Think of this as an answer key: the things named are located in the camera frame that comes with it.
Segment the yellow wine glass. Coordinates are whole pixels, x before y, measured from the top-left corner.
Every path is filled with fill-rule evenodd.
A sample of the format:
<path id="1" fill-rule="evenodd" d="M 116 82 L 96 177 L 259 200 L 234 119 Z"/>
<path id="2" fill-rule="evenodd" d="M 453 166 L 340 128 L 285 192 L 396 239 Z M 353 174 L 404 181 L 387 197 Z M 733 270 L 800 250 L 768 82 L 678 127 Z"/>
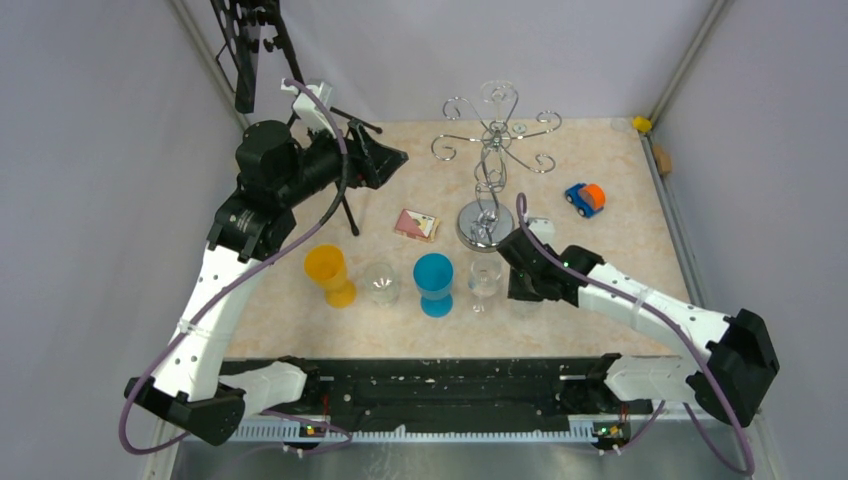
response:
<path id="1" fill-rule="evenodd" d="M 349 278 L 344 254 L 335 245 L 323 244 L 310 250 L 303 262 L 307 277 L 324 291 L 328 305 L 342 309 L 352 305 L 356 286 Z"/>

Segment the blue wine glass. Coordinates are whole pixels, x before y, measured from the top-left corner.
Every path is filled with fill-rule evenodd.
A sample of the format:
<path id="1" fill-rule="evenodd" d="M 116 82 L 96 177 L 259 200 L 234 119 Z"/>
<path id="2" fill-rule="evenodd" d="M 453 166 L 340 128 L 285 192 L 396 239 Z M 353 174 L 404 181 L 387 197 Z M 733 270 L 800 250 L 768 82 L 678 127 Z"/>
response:
<path id="1" fill-rule="evenodd" d="M 432 318 L 448 315 L 453 308 L 454 268 L 450 259 L 441 253 L 425 254 L 416 261 L 412 275 L 423 313 Z"/>

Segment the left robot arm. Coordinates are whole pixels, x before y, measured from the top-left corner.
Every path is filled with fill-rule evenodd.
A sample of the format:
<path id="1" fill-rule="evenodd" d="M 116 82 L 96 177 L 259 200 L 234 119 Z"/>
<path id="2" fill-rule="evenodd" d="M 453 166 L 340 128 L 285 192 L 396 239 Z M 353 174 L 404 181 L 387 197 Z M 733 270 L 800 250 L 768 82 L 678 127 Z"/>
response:
<path id="1" fill-rule="evenodd" d="M 357 120 L 345 132 L 313 133 L 308 146 L 286 123 L 266 120 L 244 131 L 235 159 L 237 185 L 214 215 L 183 315 L 165 349 L 125 387 L 118 438 L 130 453 L 133 407 L 215 446 L 243 419 L 270 408 L 287 404 L 303 414 L 317 407 L 321 388 L 302 361 L 283 358 L 225 375 L 225 353 L 261 276 L 303 243 L 293 233 L 295 208 L 331 186 L 333 215 L 348 190 L 382 187 L 409 156 L 372 138 Z"/>

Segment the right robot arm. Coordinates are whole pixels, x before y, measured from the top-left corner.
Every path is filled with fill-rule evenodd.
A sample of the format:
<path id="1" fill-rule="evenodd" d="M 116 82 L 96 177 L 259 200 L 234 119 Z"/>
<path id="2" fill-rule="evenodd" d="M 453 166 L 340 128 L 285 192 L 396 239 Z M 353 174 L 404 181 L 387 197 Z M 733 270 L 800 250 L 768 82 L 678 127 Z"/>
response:
<path id="1" fill-rule="evenodd" d="M 497 248 L 511 268 L 509 295 L 564 301 L 599 313 L 673 350 L 671 356 L 614 355 L 586 385 L 589 404 L 612 412 L 628 400 L 695 404 L 715 419 L 747 427 L 780 370 L 764 319 L 731 315 L 659 292 L 578 245 L 561 253 L 516 229 Z"/>

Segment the clear patterned wine glass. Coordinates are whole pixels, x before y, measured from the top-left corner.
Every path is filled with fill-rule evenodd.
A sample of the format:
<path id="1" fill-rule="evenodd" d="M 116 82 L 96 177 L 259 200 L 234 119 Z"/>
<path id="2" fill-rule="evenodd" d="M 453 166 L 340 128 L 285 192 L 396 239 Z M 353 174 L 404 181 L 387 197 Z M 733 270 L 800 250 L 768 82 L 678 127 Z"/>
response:
<path id="1" fill-rule="evenodd" d="M 385 262 L 373 263 L 366 268 L 363 279 L 367 294 L 374 303 L 391 306 L 397 302 L 400 283 L 391 265 Z"/>

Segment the clear small wine glass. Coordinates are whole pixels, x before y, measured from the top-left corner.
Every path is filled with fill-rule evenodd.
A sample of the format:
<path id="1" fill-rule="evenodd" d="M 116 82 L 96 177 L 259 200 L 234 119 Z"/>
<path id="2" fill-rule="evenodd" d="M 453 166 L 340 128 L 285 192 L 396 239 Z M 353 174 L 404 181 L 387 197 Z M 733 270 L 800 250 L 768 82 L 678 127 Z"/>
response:
<path id="1" fill-rule="evenodd" d="M 472 306 L 475 313 L 486 310 L 487 302 L 499 290 L 502 273 L 502 263 L 496 257 L 479 257 L 472 262 L 468 285 L 475 298 Z"/>

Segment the clear tall stemmed glass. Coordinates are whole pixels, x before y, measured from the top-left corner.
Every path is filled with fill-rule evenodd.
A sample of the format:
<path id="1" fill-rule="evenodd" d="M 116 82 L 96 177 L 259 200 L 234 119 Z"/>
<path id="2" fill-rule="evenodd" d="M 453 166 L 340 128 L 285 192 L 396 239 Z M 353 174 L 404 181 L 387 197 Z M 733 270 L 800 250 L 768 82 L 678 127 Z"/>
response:
<path id="1" fill-rule="evenodd" d="M 481 85 L 480 94 L 485 103 L 493 105 L 497 122 L 507 123 L 511 119 L 519 99 L 518 90 L 512 82 L 487 81 Z"/>

